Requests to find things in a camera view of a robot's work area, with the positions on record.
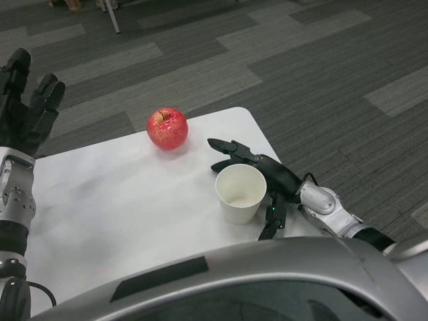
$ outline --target robot forearm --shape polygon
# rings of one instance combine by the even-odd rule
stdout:
[[[368,226],[359,217],[343,208],[339,196],[331,189],[318,187],[305,181],[300,189],[300,202],[304,217],[323,233],[337,237],[367,241],[384,251],[394,241]]]

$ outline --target metal stand leg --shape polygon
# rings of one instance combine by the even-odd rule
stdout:
[[[106,6],[104,5],[104,0],[101,0],[100,4],[101,4],[101,10],[102,10],[102,12],[106,12],[107,10],[106,10]]]
[[[106,4],[107,4],[108,12],[110,14],[110,18],[112,18],[112,23],[113,23],[113,26],[114,26],[114,30],[115,30],[116,33],[120,33],[120,30],[119,30],[119,27],[118,27],[118,23],[116,22],[116,17],[114,16],[113,8],[112,8],[112,4],[111,4],[110,0],[106,0]]]

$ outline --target chair leg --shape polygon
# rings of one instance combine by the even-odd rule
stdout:
[[[110,18],[112,18],[114,30],[116,33],[120,33],[119,26],[118,26],[118,23],[116,21],[116,17],[114,16],[114,12],[113,12],[113,8],[112,8],[112,4],[111,4],[110,0],[106,0],[106,4],[107,4],[108,12],[110,14]]]

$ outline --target robotic arm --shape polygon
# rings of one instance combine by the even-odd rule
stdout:
[[[225,142],[209,138],[208,143],[213,149],[230,156],[230,159],[214,164],[211,167],[213,171],[219,172],[229,165],[241,163],[254,166],[264,175],[273,201],[267,208],[267,223],[259,240],[271,239],[278,229],[285,227],[284,202],[289,202],[299,204],[304,217],[324,234],[361,239],[380,251],[395,243],[346,211],[335,192],[311,181],[300,180],[276,160],[263,154],[252,154],[248,147],[234,140]]]
[[[24,255],[35,216],[32,156],[49,136],[65,92],[64,83],[48,74],[29,106],[23,104],[30,62],[30,54],[18,49],[0,70],[0,320],[30,316]]]

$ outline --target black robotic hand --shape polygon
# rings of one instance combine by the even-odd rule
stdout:
[[[299,190],[302,186],[300,180],[290,169],[276,160],[263,155],[254,155],[248,147],[232,140],[225,142],[215,138],[208,139],[211,148],[228,154],[230,159],[223,160],[211,166],[215,172],[220,172],[232,164],[247,164],[257,168],[265,177],[267,189],[272,197],[272,204],[266,211],[266,226],[259,236],[259,240],[271,239],[276,231],[283,229],[286,224],[285,202],[299,203]]]
[[[46,75],[34,91],[29,106],[21,102],[31,56],[18,49],[0,70],[0,146],[33,156],[49,136],[66,86]]]

